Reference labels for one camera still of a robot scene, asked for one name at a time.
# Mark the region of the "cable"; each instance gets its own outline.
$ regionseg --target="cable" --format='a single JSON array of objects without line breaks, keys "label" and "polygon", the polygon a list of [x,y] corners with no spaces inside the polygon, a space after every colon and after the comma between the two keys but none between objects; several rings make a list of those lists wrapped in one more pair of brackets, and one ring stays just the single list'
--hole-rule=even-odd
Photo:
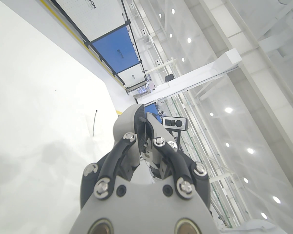
[{"label": "cable", "polygon": [[98,110],[95,111],[95,115],[94,115],[94,120],[93,120],[93,136],[94,136],[94,122],[95,122],[95,116],[96,116],[96,113],[98,112]]}]

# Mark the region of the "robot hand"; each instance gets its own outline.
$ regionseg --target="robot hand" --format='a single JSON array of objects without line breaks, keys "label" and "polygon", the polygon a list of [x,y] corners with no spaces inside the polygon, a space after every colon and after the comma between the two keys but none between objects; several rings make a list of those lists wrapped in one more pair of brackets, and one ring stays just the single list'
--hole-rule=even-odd
[{"label": "robot hand", "polygon": [[[132,105],[116,120],[113,149],[89,164],[70,234],[218,234],[209,212],[210,185],[204,165],[182,153],[144,105]],[[130,182],[140,164],[161,181]]]}]

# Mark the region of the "silver bolt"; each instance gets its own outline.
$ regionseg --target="silver bolt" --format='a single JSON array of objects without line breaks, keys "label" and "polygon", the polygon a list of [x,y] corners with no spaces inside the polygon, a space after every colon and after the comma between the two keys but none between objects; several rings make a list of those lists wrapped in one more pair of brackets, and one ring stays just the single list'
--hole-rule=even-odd
[{"label": "silver bolt", "polygon": [[174,149],[175,152],[177,151],[178,147],[174,141],[168,141],[167,143]]},{"label": "silver bolt", "polygon": [[97,192],[99,194],[103,194],[104,192],[107,191],[107,189],[108,189],[108,184],[102,181],[102,182],[100,182],[98,184],[98,190],[97,190]]},{"label": "silver bolt", "polygon": [[181,187],[181,190],[186,193],[191,193],[191,191],[192,191],[192,186],[188,181],[181,182],[180,187]]},{"label": "silver bolt", "polygon": [[193,170],[194,173],[198,176],[204,177],[207,174],[207,170],[202,163],[196,162],[196,168]]},{"label": "silver bolt", "polygon": [[135,134],[132,132],[127,132],[123,138],[130,140],[130,142],[133,142],[136,139]]},{"label": "silver bolt", "polygon": [[156,139],[153,139],[153,143],[158,147],[162,147],[165,145],[165,139],[163,137],[157,137]]},{"label": "silver bolt", "polygon": [[98,165],[95,163],[89,164],[88,166],[86,166],[86,168],[84,169],[84,176],[87,177],[88,174],[94,172],[96,173],[98,171]]}]

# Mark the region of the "white ceiling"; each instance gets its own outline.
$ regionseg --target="white ceiling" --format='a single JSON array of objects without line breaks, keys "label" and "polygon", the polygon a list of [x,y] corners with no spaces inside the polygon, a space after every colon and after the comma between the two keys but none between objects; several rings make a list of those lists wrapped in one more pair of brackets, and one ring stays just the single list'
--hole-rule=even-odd
[{"label": "white ceiling", "polygon": [[[280,20],[266,30],[276,13],[290,1],[230,0],[258,40],[289,28],[285,21]],[[152,27],[159,36],[162,35],[164,52],[168,57],[179,59],[177,65],[182,74],[228,50],[199,0],[140,2]],[[273,58],[278,54],[281,62],[279,60],[276,65],[293,90],[293,29],[290,30],[292,37],[269,56]],[[169,38],[169,33],[173,33],[173,38]],[[194,36],[190,46],[188,36]],[[193,96],[201,88],[191,90]],[[215,81],[198,98],[197,106],[204,113],[207,127],[213,133],[227,165],[237,173],[237,179],[249,179],[247,186],[241,186],[241,192],[252,214],[261,217],[260,212],[265,211],[268,217],[293,233],[293,189],[288,188],[291,186],[289,178],[293,177],[293,165],[291,157],[286,154],[289,148],[248,79],[241,70],[233,71],[221,81]],[[226,106],[232,107],[233,113],[224,112]],[[249,147],[254,149],[253,155],[246,151]],[[272,200],[273,195],[282,201],[279,207]]]}]

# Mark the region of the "black frame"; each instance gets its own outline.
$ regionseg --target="black frame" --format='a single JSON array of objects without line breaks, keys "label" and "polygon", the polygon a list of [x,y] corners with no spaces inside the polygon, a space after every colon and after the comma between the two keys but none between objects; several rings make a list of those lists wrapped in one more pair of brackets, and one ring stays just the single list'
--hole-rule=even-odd
[{"label": "black frame", "polygon": [[67,15],[67,13],[63,10],[63,8],[57,3],[57,1],[56,0],[50,0],[53,4],[54,4],[54,6],[60,11],[60,13],[67,19],[67,21],[76,29],[76,31],[80,34],[80,36],[82,37],[82,39],[84,40],[84,44],[87,46],[87,47],[91,47],[96,53],[97,53],[97,55],[99,56],[99,58],[100,58],[100,60],[101,61],[103,61],[105,64],[106,64],[106,66],[108,66],[108,68],[111,70],[111,72],[113,73],[113,76],[117,76],[117,78],[122,82],[122,84],[125,86],[125,82],[119,77],[119,75],[112,69],[112,67],[109,65],[109,63],[106,61],[106,59],[104,59],[104,57],[98,52],[98,50],[93,46],[93,42],[95,42],[95,41],[97,41],[97,40],[100,40],[101,38],[104,38],[104,37],[106,37],[107,35],[109,35],[109,34],[111,34],[111,33],[113,33],[113,32],[115,32],[115,31],[117,31],[117,30],[119,30],[119,29],[121,29],[121,28],[123,28],[124,26],[129,26],[129,29],[130,29],[130,32],[131,32],[131,34],[132,34],[132,38],[133,38],[133,40],[134,40],[134,44],[135,44],[135,47],[136,47],[136,50],[137,50],[137,53],[138,53],[138,57],[139,57],[139,63],[137,63],[137,64],[135,64],[135,65],[132,65],[131,67],[133,67],[133,66],[136,66],[136,65],[138,65],[138,64],[140,64],[141,63],[141,65],[142,65],[142,69],[143,69],[143,73],[144,73],[144,78],[145,78],[145,81],[147,80],[147,76],[146,76],[146,74],[145,74],[145,70],[144,70],[144,67],[143,67],[143,64],[142,64],[142,60],[141,60],[141,58],[140,58],[140,53],[139,53],[139,50],[138,50],[138,47],[137,47],[137,44],[136,44],[136,40],[135,40],[135,37],[134,37],[134,35],[133,35],[133,32],[132,32],[132,28],[131,28],[131,22],[130,22],[130,20],[128,19],[128,15],[127,15],[127,11],[126,11],[126,8],[125,8],[125,6],[124,6],[124,1],[123,0],[121,0],[121,2],[122,2],[122,7],[123,7],[123,10],[124,10],[124,13],[125,13],[125,16],[126,16],[126,21],[125,21],[125,23],[123,24],[123,25],[121,25],[121,26],[119,26],[119,27],[117,27],[117,28],[115,28],[115,29],[113,29],[113,30],[111,30],[110,32],[108,32],[108,33],[106,33],[106,34],[104,34],[104,35],[102,35],[102,36],[100,36],[99,38],[97,38],[97,39],[95,39],[95,40],[92,40],[92,41],[90,41],[86,36],[85,36],[85,34],[79,29],[79,27],[77,27],[77,25],[73,22],[73,20]]}]

